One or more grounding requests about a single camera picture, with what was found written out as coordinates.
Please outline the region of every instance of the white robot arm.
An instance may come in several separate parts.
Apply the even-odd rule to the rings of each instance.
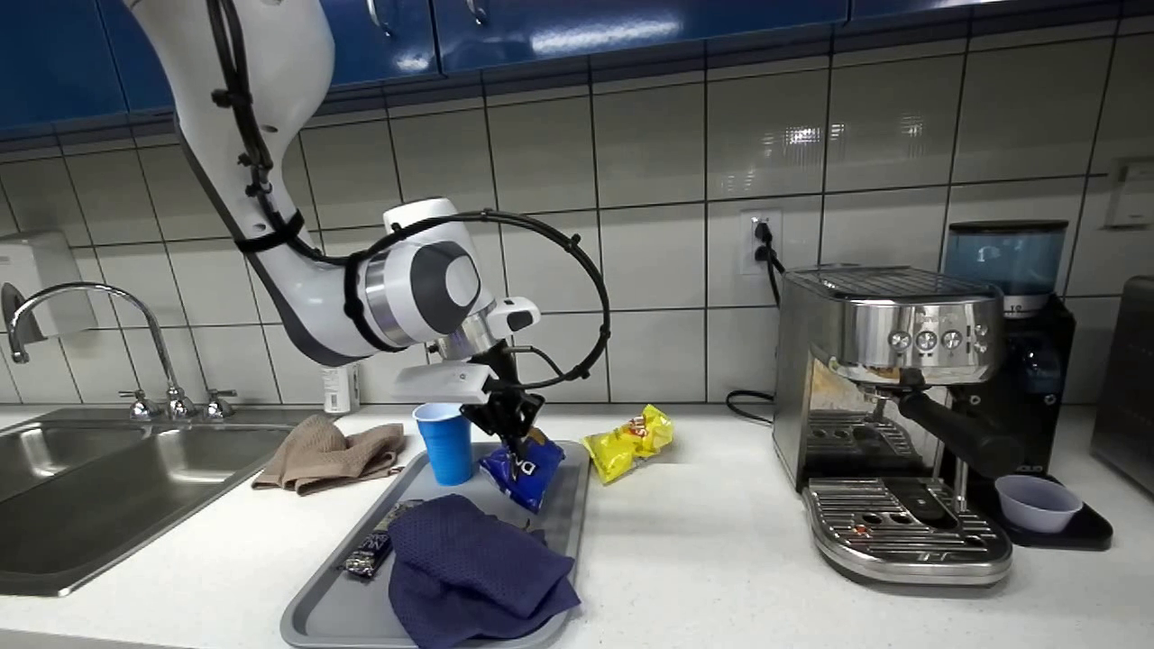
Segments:
[[[318,0],[126,0],[151,39],[178,131],[202,187],[271,292],[288,337],[318,365],[380,349],[441,346],[448,365],[400,379],[411,399],[461,399],[465,414],[513,449],[542,408],[520,384],[509,334],[542,314],[530,298],[495,298],[473,264],[465,219],[530,228],[604,284],[578,238],[505,213],[459,213],[424,198],[384,213],[382,242],[331,258],[303,228],[280,157],[331,82],[331,31]],[[579,379],[604,346],[559,379]]]

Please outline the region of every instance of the stainless steel espresso machine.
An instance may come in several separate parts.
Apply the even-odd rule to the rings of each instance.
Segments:
[[[1013,441],[967,418],[1000,352],[990,287],[894,265],[785,272],[771,441],[838,570],[884,585],[1009,574],[1013,544],[961,496],[969,463],[1015,462]]]

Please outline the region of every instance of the white countertop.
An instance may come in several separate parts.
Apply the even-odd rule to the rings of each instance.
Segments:
[[[365,409],[342,430],[396,418]],[[832,574],[771,459],[769,424],[723,409],[672,418],[676,444],[661,462],[613,488],[592,481],[578,563],[585,604],[559,646],[1154,646],[1154,503],[1089,459],[1089,409],[1065,414],[1053,475],[1113,522],[1113,549],[1015,549],[1002,588],[947,593]],[[618,420],[621,409],[542,414],[555,441]],[[283,604],[384,488],[376,480],[312,496],[238,488],[67,597],[0,597],[0,646],[2,631],[283,646]]]

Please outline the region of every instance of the blue towel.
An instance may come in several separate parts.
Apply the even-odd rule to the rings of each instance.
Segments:
[[[477,638],[524,638],[579,597],[573,557],[482,514],[465,496],[424,501],[390,526],[390,600],[404,631],[430,649]]]

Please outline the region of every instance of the stainless steel sink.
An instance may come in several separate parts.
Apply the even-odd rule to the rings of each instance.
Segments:
[[[44,475],[7,480],[0,492],[0,592],[67,593],[144,539],[178,526],[234,481],[250,480],[300,420],[300,414],[240,414],[162,430],[39,420],[0,431],[0,453],[25,449],[29,430],[53,453]]]

